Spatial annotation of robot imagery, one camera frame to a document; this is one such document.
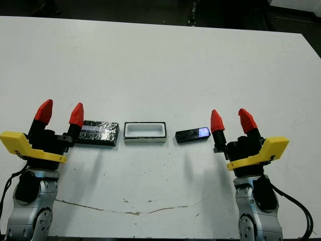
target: yellow plastic mount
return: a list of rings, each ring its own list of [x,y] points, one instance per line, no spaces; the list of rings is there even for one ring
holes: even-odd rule
[[[288,143],[289,140],[285,137],[268,137],[265,139],[259,154],[230,162],[226,165],[227,169],[233,171],[236,168],[280,159]]]
[[[66,156],[44,152],[43,150],[32,149],[25,134],[23,133],[3,132],[0,135],[0,140],[11,154],[61,163],[65,163],[67,161]]]

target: white tabletop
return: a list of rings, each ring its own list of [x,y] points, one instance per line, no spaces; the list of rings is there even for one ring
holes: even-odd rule
[[[215,108],[234,141],[245,108],[264,137],[290,139],[265,173],[306,205],[320,236],[321,60],[302,35],[0,17],[0,74],[1,132],[28,132],[48,98],[48,128],[59,134],[79,101],[85,119],[120,124],[116,147],[67,154],[57,199],[74,204],[55,202],[50,235],[238,238],[235,176],[223,154],[213,153],[212,137],[178,145],[175,131],[209,127]],[[166,143],[125,145],[124,122],[134,121],[166,122]],[[3,145],[0,157],[2,192],[25,162]],[[284,237],[302,236],[304,214],[279,202]]]

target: smartphone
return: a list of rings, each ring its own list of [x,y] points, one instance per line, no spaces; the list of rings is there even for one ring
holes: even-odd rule
[[[175,133],[177,143],[207,139],[211,133],[207,127],[180,131]]]

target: red fingertip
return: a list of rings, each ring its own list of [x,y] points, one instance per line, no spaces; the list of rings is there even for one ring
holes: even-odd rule
[[[245,109],[239,110],[239,116],[241,119],[241,125],[244,133],[248,133],[250,130],[257,128],[257,125],[253,119],[253,116]]]
[[[217,113],[217,111],[214,109],[212,110],[212,115],[211,115],[211,132],[215,132],[217,130],[225,130],[222,118],[220,115]]]
[[[35,115],[35,119],[43,123],[46,123],[48,125],[52,114],[52,106],[53,106],[52,99],[48,99],[39,107]]]
[[[84,124],[84,107],[82,103],[78,103],[71,113],[69,124],[75,124],[82,127]]]

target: black wire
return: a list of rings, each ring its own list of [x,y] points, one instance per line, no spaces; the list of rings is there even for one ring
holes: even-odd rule
[[[312,219],[310,212],[307,210],[307,208],[302,203],[300,203],[299,201],[297,201],[293,197],[287,195],[286,193],[282,192],[280,189],[276,188],[272,183],[271,183],[271,186],[276,193],[278,193],[281,196],[284,196],[286,199],[293,202],[299,208],[302,209],[302,211],[304,212],[305,217],[306,217],[306,230],[305,230],[305,233],[304,233],[303,237],[301,238],[301,240],[308,240],[311,233],[313,232],[313,219]]]
[[[28,167],[28,164],[25,164],[25,166],[23,167],[23,169],[21,169],[20,171],[16,172],[16,173],[12,173],[11,177],[8,179],[8,181],[6,182],[6,185],[5,185],[5,188],[4,188],[4,192],[2,194],[2,198],[1,198],[1,201],[0,201],[0,219],[1,219],[1,216],[2,216],[2,210],[4,208],[4,200],[5,200],[5,195],[6,195],[6,192],[7,190],[10,188],[11,186],[11,183],[12,183],[12,179],[21,175],[25,170],[26,168]]]

